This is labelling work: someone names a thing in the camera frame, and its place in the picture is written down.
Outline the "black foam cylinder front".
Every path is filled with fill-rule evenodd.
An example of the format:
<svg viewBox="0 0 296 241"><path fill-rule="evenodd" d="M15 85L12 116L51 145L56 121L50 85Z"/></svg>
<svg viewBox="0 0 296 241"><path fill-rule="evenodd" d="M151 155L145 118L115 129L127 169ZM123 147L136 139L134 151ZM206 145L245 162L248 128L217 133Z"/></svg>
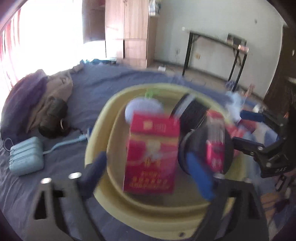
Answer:
<svg viewBox="0 0 296 241"><path fill-rule="evenodd" d="M178 163L181 169L189 175L189 167L186 164L186 153L193 152L203 162L206 159L206 140L208 128L206 126L199 127L195 130L184 135L179 141L178 149ZM224 164L223 174L226 174L231 167L234 156L234 147L232 138L229 132L225 129L225 151L224 151Z"/></svg>

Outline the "black foam cylinder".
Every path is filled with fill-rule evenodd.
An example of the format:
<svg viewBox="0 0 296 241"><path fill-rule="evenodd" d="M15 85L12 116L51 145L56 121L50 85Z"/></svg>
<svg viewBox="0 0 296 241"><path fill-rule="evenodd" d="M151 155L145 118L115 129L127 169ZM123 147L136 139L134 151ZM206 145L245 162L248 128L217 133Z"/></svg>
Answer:
<svg viewBox="0 0 296 241"><path fill-rule="evenodd" d="M208 110L208 107L197 101L196 96L186 93L173 108L171 117L179 120L180 133L185 135L203 123Z"/></svg>
<svg viewBox="0 0 296 241"><path fill-rule="evenodd" d="M208 128L206 126L199 127L195 130L184 135L179 141L178 149L178 163L181 169L189 175L189 167L186 164L186 153L193 152L203 162L206 159L206 140ZM229 132L225 129L225 151L224 151L224 164L223 174L226 174L231 167L234 156L234 147L232 138Z"/></svg>

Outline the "red white cigarette box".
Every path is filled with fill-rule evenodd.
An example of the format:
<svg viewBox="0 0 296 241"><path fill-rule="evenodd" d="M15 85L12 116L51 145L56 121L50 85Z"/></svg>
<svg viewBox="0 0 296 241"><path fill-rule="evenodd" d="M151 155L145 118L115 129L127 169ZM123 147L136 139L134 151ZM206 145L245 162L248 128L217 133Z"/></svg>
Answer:
<svg viewBox="0 0 296 241"><path fill-rule="evenodd" d="M173 193L179 137L177 118L134 113L127 142L123 191L132 194Z"/></svg>

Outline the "blue checkered quilt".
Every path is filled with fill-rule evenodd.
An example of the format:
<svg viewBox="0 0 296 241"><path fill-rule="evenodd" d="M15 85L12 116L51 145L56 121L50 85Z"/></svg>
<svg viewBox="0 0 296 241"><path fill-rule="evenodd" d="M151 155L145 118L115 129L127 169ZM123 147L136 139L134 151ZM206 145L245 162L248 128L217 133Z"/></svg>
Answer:
<svg viewBox="0 0 296 241"><path fill-rule="evenodd" d="M295 102L290 103L287 118L287 134L295 134ZM265 147L277 142L280 138L271 128L264 136ZM267 210L269 215L268 224L277 231L285 230L286 227L295 227L295 198L291 198L293 193L291 189L292 181L295 180L295 168L287 173L268 178L261 178L259 164L251 172L251 178L255 182L255 188L266 203L271 206Z"/></svg>

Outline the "red pen case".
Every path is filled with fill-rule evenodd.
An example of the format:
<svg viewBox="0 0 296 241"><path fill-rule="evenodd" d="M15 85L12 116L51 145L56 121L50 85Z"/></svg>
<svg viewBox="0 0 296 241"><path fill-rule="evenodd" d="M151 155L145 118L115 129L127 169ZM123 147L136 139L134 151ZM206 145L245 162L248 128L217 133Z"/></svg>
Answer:
<svg viewBox="0 0 296 241"><path fill-rule="evenodd" d="M221 113L206 113L206 163L214 173L223 173L225 154L225 122Z"/></svg>

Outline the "white crumpled plastic bag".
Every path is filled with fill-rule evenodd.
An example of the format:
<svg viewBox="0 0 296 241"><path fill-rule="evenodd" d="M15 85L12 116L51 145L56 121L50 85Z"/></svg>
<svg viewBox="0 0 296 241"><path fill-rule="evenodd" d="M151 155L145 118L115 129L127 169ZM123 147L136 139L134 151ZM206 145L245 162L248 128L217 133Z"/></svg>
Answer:
<svg viewBox="0 0 296 241"><path fill-rule="evenodd" d="M226 109L230 114L231 119L237 123L240 122L240 112L246 102L247 97L241 95L239 92L227 91L226 95L230 98L230 102L226 104Z"/></svg>

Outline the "yellow oval plastic basin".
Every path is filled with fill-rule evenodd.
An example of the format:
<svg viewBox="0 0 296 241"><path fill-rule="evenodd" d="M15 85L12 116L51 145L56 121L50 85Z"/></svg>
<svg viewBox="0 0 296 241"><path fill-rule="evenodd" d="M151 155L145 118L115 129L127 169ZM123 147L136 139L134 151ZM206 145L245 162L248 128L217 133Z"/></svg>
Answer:
<svg viewBox="0 0 296 241"><path fill-rule="evenodd" d="M165 112L186 93L206 107L227 117L217 101L193 89L167 83L141 84L113 95L103 107L92 130L85 152L85 164L106 152L107 167L93 192L95 199L111 216L150 237L164 240L188 238L200 224L209 202L200 194L193 178L176 166L173 180L160 174L161 160L146 157L139 175L125 182L127 141L130 128L125 122L127 103L154 89Z"/></svg>

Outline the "black foam cylinder rear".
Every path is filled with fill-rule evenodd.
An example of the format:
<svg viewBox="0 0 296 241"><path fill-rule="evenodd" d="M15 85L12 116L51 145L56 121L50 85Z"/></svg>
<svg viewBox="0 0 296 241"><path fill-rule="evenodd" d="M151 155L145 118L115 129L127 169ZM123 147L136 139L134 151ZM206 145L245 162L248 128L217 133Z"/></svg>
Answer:
<svg viewBox="0 0 296 241"><path fill-rule="evenodd" d="M186 93L173 108L171 117L179 120L180 133L185 135L203 123L208 110L208 107L197 101L196 96Z"/></svg>

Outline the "black folding table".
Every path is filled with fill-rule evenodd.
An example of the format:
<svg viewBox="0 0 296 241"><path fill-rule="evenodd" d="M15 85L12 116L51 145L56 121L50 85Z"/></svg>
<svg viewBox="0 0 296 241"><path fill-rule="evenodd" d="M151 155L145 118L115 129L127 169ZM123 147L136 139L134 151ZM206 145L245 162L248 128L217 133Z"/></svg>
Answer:
<svg viewBox="0 0 296 241"><path fill-rule="evenodd" d="M219 38L184 27L182 31L189 34L182 75L189 67L196 68L226 81L235 92L249 52L247 41L234 34Z"/></svg>

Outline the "dark green pouch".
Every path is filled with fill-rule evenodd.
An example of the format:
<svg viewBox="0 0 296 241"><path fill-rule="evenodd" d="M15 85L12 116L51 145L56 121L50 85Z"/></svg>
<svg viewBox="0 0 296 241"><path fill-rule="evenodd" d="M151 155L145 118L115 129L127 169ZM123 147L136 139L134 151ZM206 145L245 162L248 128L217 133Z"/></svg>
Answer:
<svg viewBox="0 0 296 241"><path fill-rule="evenodd" d="M43 137L57 138L65 136L69 126L65 118L67 116L67 103L60 98L53 98L49 102L49 107L41 118L38 130Z"/></svg>

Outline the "white power strip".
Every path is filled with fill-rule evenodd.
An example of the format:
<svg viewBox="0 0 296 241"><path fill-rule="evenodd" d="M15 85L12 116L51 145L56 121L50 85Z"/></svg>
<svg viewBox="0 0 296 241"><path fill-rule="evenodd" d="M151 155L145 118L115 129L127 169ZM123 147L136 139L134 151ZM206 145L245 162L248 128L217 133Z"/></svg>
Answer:
<svg viewBox="0 0 296 241"><path fill-rule="evenodd" d="M163 72L164 72L165 70L166 70L166 68L163 67L163 66L159 66L159 67L158 67L158 71L163 71Z"/></svg>

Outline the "beige clothes pile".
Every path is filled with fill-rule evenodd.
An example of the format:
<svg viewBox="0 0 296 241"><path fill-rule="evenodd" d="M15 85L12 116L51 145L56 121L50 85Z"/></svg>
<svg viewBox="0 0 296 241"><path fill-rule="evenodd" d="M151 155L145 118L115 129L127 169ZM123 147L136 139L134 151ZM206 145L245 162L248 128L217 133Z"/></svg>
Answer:
<svg viewBox="0 0 296 241"><path fill-rule="evenodd" d="M79 64L72 69L47 76L45 93L30 111L26 133L40 124L41 118L48 110L50 102L53 98L62 99L67 102L73 90L73 80L71 74L77 73L82 69L83 65Z"/></svg>

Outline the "wooden wardrobe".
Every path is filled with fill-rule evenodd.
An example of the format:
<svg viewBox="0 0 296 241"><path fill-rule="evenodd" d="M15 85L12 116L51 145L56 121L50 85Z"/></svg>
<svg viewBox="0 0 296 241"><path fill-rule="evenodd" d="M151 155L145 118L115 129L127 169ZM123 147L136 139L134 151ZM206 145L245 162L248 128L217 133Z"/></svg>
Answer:
<svg viewBox="0 0 296 241"><path fill-rule="evenodd" d="M83 42L101 41L103 56L147 68L153 63L158 19L151 1L83 1Z"/></svg>

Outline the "white plastic bag hanging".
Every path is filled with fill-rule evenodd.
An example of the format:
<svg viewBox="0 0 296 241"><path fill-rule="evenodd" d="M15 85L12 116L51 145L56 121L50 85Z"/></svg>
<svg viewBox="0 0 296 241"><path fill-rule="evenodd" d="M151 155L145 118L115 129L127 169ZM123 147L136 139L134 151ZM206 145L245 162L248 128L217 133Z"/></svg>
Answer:
<svg viewBox="0 0 296 241"><path fill-rule="evenodd" d="M161 0L149 0L149 15L159 16L161 11Z"/></svg>

